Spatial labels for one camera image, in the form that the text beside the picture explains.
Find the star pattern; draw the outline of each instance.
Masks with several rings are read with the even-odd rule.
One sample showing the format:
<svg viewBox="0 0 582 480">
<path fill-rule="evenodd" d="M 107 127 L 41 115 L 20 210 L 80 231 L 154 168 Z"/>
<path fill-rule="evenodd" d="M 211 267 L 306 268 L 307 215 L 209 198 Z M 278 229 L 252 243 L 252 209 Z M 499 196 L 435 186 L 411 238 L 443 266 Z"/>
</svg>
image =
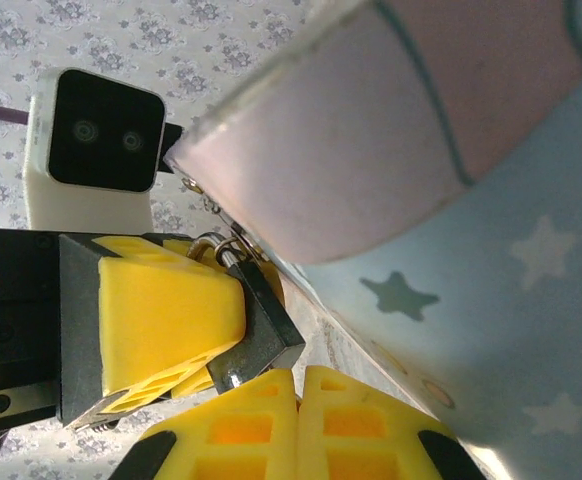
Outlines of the star pattern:
<svg viewBox="0 0 582 480">
<path fill-rule="evenodd" d="M 360 282 L 378 296 L 378 310 L 382 313 L 401 312 L 416 322 L 424 320 L 422 310 L 425 307 L 440 301 L 437 295 L 411 288 L 400 272 L 392 272 L 383 283 L 366 278 L 361 278 Z"/>
<path fill-rule="evenodd" d="M 582 406 L 574 405 L 568 393 L 558 395 L 551 405 L 525 407 L 522 411 L 535 420 L 535 426 L 531 431 L 534 435 L 552 432 L 575 435 L 582 421 Z"/>
<path fill-rule="evenodd" d="M 514 242 L 510 253 L 524 263 L 522 289 L 529 291 L 544 277 L 564 278 L 564 259 L 576 243 L 573 233 L 556 231 L 548 215 L 542 216 L 531 236 Z"/>
</svg>

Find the patterned background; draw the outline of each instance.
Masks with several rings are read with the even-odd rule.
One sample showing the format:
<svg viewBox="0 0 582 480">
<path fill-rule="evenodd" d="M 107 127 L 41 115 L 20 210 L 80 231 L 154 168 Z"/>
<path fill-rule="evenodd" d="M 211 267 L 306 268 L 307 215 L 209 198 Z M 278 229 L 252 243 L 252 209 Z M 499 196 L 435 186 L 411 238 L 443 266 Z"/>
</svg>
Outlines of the patterned background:
<svg viewBox="0 0 582 480">
<path fill-rule="evenodd" d="M 28 109 L 41 71 L 76 66 L 159 93 L 168 105 L 169 121 L 187 127 L 301 28 L 310 3 L 0 1 L 0 105 Z M 21 182 L 25 134 L 24 127 L 0 123 L 0 227 L 26 227 Z M 197 235 L 219 228 L 200 198 L 185 192 L 172 176 L 159 176 L 152 206 L 158 231 Z M 296 374 L 307 363 L 330 365 L 399 395 L 325 315 L 293 291 L 289 297 L 290 313 L 308 341 Z M 107 478 L 149 425 L 212 395 L 146 408 L 114 432 L 74 434 L 55 420 L 16 429 L 0 454 L 0 479 Z"/>
</svg>

